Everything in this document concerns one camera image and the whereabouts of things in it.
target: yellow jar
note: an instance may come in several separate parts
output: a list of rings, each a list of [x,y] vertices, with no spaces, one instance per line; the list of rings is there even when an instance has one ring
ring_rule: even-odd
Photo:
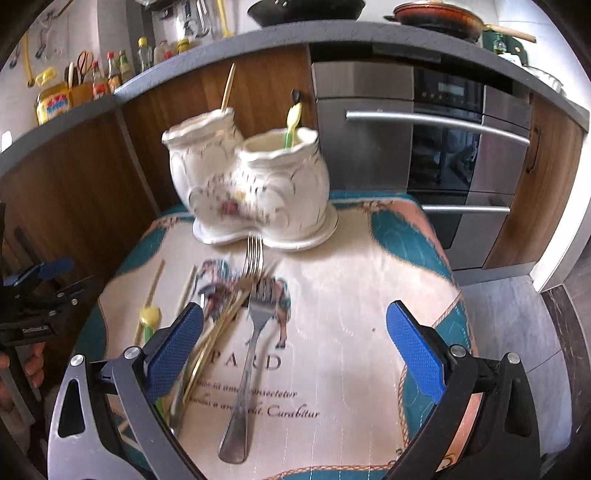
[[[60,82],[43,90],[37,97],[37,121],[39,125],[57,117],[72,108],[68,84]]]
[[[177,54],[187,51],[191,48],[188,38],[181,38],[177,43]]]

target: printed tablecloth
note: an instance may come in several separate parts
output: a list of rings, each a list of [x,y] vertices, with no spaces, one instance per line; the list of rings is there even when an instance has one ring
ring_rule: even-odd
[[[174,320],[194,265],[215,260],[239,271],[246,242],[213,247],[191,234],[182,209],[158,218],[100,295],[76,345],[89,360],[114,358],[134,343],[138,313],[162,259],[153,305],[161,327]],[[209,359],[184,416],[179,441],[212,480],[380,478],[428,416],[386,330],[385,312],[402,300],[450,345],[473,351],[466,312],[443,251],[420,207],[407,196],[339,205],[335,234],[304,252],[265,248],[265,265],[285,282],[287,341],[270,321],[256,349],[250,454],[228,465],[217,448],[228,425],[252,322],[243,309]],[[457,459],[478,407],[470,402],[445,464]],[[121,406],[112,402],[118,422]],[[133,433],[124,429],[127,445]],[[134,461],[145,465],[130,447]]]

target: hand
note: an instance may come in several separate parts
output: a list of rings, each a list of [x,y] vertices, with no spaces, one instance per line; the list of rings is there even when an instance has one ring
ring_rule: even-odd
[[[43,383],[45,373],[43,373],[43,349],[45,342],[35,343],[31,349],[31,357],[25,363],[25,373],[35,388]],[[0,353],[0,368],[8,368],[10,366],[9,359],[3,353]],[[0,407],[4,410],[10,411],[14,403],[8,394],[6,385],[0,380]]]

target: oven handle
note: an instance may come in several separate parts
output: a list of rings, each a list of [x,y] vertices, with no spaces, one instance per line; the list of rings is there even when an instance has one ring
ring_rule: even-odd
[[[511,209],[495,205],[422,205],[425,213],[504,213]]]
[[[521,135],[516,135],[505,130],[487,127],[486,125],[480,125],[474,122],[468,122],[466,120],[458,120],[456,118],[448,118],[438,115],[427,115],[425,113],[347,110],[346,118],[347,121],[366,120],[375,122],[401,122],[413,123],[417,125],[431,125],[433,127],[455,128],[459,130],[478,132],[481,134],[497,135],[499,137],[504,137],[508,140],[513,140],[514,142],[521,143],[526,146],[530,145],[529,138],[522,137]]]

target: stainless steel oven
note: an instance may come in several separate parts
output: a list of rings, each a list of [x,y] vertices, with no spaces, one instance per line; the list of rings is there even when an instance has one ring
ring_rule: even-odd
[[[452,268],[482,267],[530,143],[529,104],[400,64],[315,63],[313,76],[331,189],[412,194]]]

